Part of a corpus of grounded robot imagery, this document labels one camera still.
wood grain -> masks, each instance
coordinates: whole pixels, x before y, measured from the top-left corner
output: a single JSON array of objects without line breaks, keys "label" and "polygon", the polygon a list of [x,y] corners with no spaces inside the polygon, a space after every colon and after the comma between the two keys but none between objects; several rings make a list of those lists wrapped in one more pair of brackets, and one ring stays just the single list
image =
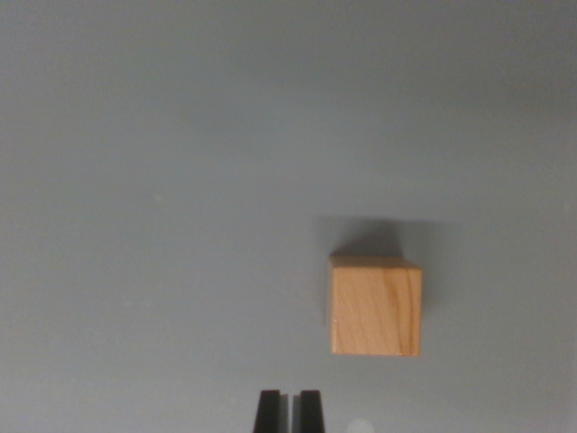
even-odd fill
[{"label": "wood grain", "polygon": [[418,356],[423,272],[401,257],[330,258],[335,354]]}]

white spot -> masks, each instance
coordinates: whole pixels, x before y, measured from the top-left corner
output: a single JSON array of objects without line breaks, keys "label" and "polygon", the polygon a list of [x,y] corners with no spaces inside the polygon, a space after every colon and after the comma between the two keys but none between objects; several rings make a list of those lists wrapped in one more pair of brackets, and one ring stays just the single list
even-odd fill
[{"label": "white spot", "polygon": [[366,419],[356,419],[349,424],[346,433],[375,433],[375,429]]}]

wooden cube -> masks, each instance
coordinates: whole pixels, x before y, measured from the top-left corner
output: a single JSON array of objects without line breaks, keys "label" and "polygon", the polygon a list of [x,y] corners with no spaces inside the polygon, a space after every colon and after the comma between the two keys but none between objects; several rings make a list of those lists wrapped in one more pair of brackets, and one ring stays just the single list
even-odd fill
[{"label": "wooden cube", "polygon": [[334,354],[418,356],[423,272],[402,257],[330,258]]}]

wooden block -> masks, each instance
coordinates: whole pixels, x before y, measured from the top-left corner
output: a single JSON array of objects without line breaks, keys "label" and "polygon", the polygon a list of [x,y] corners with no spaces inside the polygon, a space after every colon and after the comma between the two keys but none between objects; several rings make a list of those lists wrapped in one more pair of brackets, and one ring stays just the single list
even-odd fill
[{"label": "wooden block", "polygon": [[332,256],[329,270],[334,354],[420,354],[420,268],[401,257]]}]

